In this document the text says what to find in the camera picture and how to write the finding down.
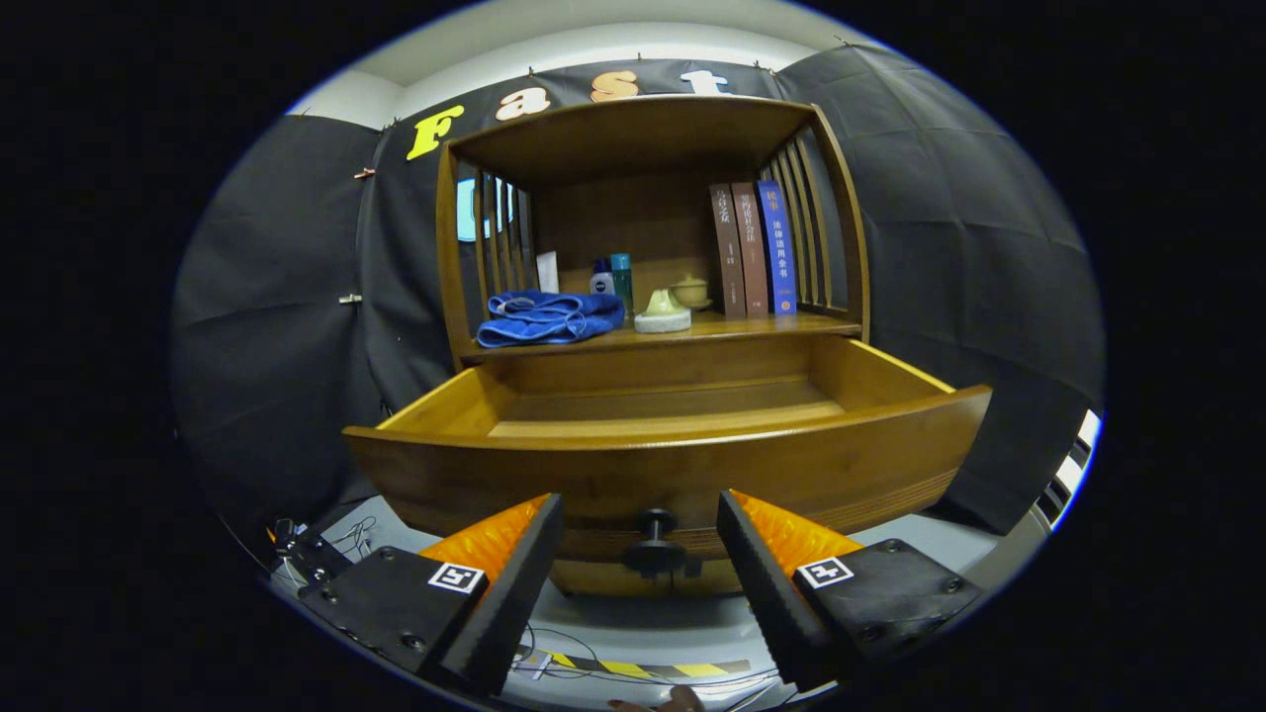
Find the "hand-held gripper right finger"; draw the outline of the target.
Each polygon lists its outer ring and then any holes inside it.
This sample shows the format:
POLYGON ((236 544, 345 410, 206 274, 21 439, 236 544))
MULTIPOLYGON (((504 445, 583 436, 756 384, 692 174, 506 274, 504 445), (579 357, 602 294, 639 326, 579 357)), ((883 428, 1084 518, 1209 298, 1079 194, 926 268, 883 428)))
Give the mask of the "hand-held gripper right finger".
POLYGON ((720 492, 717 532, 779 677, 800 690, 909 658, 985 598, 900 538, 863 545, 744 492, 720 492))

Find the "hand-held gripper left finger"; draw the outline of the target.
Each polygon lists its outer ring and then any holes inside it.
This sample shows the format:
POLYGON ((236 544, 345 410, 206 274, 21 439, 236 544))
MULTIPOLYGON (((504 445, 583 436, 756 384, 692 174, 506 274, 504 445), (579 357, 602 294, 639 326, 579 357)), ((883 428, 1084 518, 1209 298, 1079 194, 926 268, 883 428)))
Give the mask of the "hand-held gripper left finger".
POLYGON ((384 546, 298 599, 322 622, 425 683, 503 693, 563 538, 544 492, 420 552, 384 546))

